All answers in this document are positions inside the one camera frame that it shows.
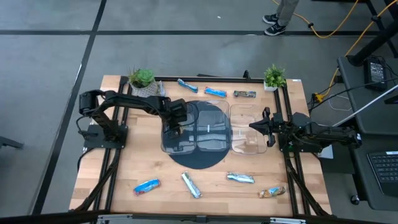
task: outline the white plant pot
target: white plant pot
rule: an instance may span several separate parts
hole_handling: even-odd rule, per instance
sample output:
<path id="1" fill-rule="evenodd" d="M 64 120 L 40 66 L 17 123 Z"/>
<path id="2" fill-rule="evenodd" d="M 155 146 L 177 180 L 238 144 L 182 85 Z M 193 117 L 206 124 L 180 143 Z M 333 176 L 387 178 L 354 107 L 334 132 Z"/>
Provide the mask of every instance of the white plant pot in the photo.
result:
<path id="1" fill-rule="evenodd" d="M 278 87 L 269 87 L 269 86 L 267 86 L 267 83 L 264 80 L 264 90 L 265 91 L 275 91 L 276 89 L 278 89 Z"/>
<path id="2" fill-rule="evenodd" d="M 152 82 L 151 84 L 149 84 L 149 86 L 144 88 L 137 88 L 131 83 L 130 85 L 132 88 L 131 95 L 133 96 L 148 97 L 158 95 L 158 86 L 156 82 Z"/>

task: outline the wooden tabletop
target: wooden tabletop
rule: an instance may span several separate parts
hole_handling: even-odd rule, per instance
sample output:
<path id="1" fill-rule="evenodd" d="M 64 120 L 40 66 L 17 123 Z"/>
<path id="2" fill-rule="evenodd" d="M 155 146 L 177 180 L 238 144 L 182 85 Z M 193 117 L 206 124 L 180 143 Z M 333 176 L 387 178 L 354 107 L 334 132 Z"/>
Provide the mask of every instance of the wooden tabletop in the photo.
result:
<path id="1" fill-rule="evenodd" d="M 120 76 L 105 75 L 102 90 L 118 90 Z M 235 104 L 254 104 L 268 106 L 271 113 L 276 112 L 274 94 L 265 92 L 260 83 L 190 83 L 199 87 L 197 94 L 178 86 L 177 82 L 164 82 L 167 96 L 172 100 L 226 100 L 230 106 Z M 225 90 L 227 98 L 204 94 L 206 86 Z M 308 115 L 303 86 L 300 80 L 287 80 L 292 112 Z M 234 90 L 256 91 L 256 98 L 235 98 Z M 284 119 L 287 119 L 283 93 L 279 90 Z M 113 109 L 106 114 L 111 117 Z M 263 154 L 252 156 L 228 155 L 213 167 L 195 170 L 174 162 L 160 148 L 160 118 L 141 110 L 129 110 L 127 119 L 129 133 L 126 147 L 122 150 L 119 163 L 112 212 L 123 213 L 168 213 L 168 214 L 206 214 L 206 215 L 252 215 L 291 217 L 289 191 L 275 198 L 258 198 L 258 192 L 276 186 L 287 186 L 287 176 L 279 145 L 267 149 Z M 104 149 L 95 149 L 81 161 L 70 208 L 76 208 L 88 196 L 98 182 Z M 301 153 L 305 183 L 317 202 L 327 212 L 331 212 L 321 165 L 310 153 Z M 203 196 L 194 199 L 181 179 L 181 173 L 188 171 Z M 242 184 L 226 180 L 229 171 L 252 175 L 255 184 Z M 133 188 L 147 180 L 158 178 L 162 185 L 140 196 L 133 194 Z M 303 213 L 300 191 L 296 196 L 300 213 Z M 104 187 L 100 208 L 104 208 L 108 186 Z"/>

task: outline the black desk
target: black desk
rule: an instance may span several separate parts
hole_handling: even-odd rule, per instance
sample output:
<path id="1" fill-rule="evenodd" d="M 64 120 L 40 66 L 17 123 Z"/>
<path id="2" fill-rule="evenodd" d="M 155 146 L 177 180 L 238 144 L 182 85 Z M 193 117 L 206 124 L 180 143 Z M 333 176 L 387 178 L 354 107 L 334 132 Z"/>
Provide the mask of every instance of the black desk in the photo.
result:
<path id="1" fill-rule="evenodd" d="M 386 59 L 386 62 L 394 71 L 398 71 L 398 60 Z M 352 66 L 345 57 L 338 59 L 338 66 L 346 88 L 364 84 L 363 67 Z M 394 96 L 397 93 L 398 91 L 394 91 L 386 97 Z M 380 93 L 366 88 L 348 92 L 354 112 L 379 95 Z M 398 105 L 385 105 L 384 99 L 381 99 L 342 126 L 352 124 L 356 124 L 363 141 L 360 148 L 350 150 L 355 169 L 353 178 L 359 199 L 367 200 L 372 209 L 398 211 L 398 197 L 384 195 L 380 191 L 367 158 L 367 154 L 370 152 L 398 151 L 398 136 L 394 135 L 398 134 Z"/>

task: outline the computer keyboard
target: computer keyboard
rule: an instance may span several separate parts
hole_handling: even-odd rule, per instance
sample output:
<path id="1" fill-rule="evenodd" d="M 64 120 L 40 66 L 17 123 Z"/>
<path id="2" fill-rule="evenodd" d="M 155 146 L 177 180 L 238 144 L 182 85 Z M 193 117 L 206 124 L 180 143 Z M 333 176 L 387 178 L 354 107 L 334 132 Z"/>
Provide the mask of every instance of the computer keyboard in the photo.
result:
<path id="1" fill-rule="evenodd" d="M 398 151 L 369 153 L 368 159 L 383 194 L 398 197 Z"/>

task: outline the black sneaker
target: black sneaker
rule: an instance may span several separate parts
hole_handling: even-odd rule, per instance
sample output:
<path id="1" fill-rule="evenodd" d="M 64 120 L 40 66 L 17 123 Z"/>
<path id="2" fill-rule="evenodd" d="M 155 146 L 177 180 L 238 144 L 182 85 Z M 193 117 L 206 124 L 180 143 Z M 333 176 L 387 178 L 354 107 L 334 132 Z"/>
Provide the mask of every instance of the black sneaker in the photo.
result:
<path id="1" fill-rule="evenodd" d="M 265 15 L 262 17 L 262 20 L 268 24 L 274 25 L 278 21 L 277 14 Z"/>
<path id="2" fill-rule="evenodd" d="M 272 27 L 266 29 L 264 31 L 265 35 L 279 35 L 285 32 L 286 26 L 280 26 L 278 23 L 275 23 Z"/>

